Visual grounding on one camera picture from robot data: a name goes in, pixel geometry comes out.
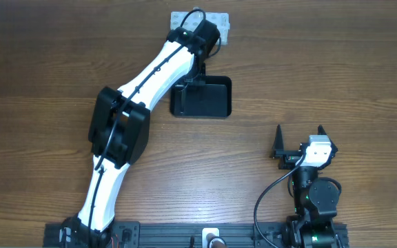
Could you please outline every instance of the wooden table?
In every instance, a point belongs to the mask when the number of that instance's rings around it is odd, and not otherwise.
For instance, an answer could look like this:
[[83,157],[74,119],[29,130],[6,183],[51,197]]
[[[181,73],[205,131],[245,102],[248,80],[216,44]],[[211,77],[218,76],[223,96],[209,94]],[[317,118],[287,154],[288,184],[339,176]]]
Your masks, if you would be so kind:
[[[0,245],[41,246],[45,223],[77,213],[92,175],[88,128],[105,85],[158,54],[171,11],[230,14],[207,73],[233,82],[225,120],[174,118],[165,96],[128,171],[117,220],[252,223],[285,172],[275,128],[296,149],[323,124],[339,148],[338,222],[354,247],[397,247],[397,1],[0,1]],[[293,214],[285,183],[261,221]]]

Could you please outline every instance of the wood grain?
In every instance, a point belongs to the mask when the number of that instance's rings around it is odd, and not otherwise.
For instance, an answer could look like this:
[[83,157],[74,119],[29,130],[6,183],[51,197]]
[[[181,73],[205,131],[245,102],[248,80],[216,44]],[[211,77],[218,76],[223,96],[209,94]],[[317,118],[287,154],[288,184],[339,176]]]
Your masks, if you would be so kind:
[[[174,118],[165,96],[128,172],[118,220],[252,223],[283,174],[275,127],[298,147],[323,124],[339,153],[338,222],[353,247],[397,247],[397,1],[0,0],[0,246],[41,246],[45,223],[78,212],[91,177],[96,95],[159,52],[169,13],[228,12],[229,45],[207,73],[233,82],[225,120]],[[259,210],[293,214],[285,185]]]

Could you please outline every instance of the wooden tabletop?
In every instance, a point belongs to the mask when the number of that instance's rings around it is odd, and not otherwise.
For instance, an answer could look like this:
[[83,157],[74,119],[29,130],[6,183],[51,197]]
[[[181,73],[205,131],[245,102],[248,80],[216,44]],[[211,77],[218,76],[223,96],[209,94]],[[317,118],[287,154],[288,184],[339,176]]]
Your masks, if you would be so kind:
[[[277,124],[296,149],[322,124],[339,148],[335,221],[353,247],[397,247],[397,1],[0,1],[0,245],[41,246],[77,213],[92,175],[88,128],[106,85],[160,51],[171,11],[228,12],[229,45],[207,73],[233,82],[224,120],[175,118],[165,96],[128,171],[117,220],[252,223],[283,175]],[[261,221],[294,213],[285,183]]]

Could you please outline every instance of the brown table surface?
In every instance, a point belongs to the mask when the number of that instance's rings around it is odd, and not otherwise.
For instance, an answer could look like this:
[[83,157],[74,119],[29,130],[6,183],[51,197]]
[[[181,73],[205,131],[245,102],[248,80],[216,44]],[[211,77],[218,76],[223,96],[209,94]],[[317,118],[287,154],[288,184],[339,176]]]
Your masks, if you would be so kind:
[[[171,11],[228,12],[229,45],[207,73],[233,82],[225,120],[174,118],[165,96],[128,171],[117,220],[252,223],[285,171],[275,128],[296,149],[323,124],[339,148],[335,221],[355,247],[397,247],[397,1],[0,1],[0,245],[41,246],[45,223],[77,213],[92,175],[88,128],[105,85],[160,51]],[[261,221],[284,221],[281,183]]]

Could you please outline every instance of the gray egg carton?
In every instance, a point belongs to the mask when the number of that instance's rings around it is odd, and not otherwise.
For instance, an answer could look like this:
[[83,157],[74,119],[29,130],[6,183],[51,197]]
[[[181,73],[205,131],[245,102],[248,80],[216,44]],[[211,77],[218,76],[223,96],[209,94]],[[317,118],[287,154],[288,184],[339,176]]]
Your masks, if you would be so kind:
[[[171,29],[176,29],[180,26],[183,18],[188,12],[171,12]],[[203,19],[202,12],[194,12],[189,15],[186,19],[183,27],[186,30],[194,31],[201,20]],[[206,19],[217,25],[218,31],[220,31],[221,45],[227,45],[227,33],[230,29],[229,14],[228,13],[213,13],[206,12]]]

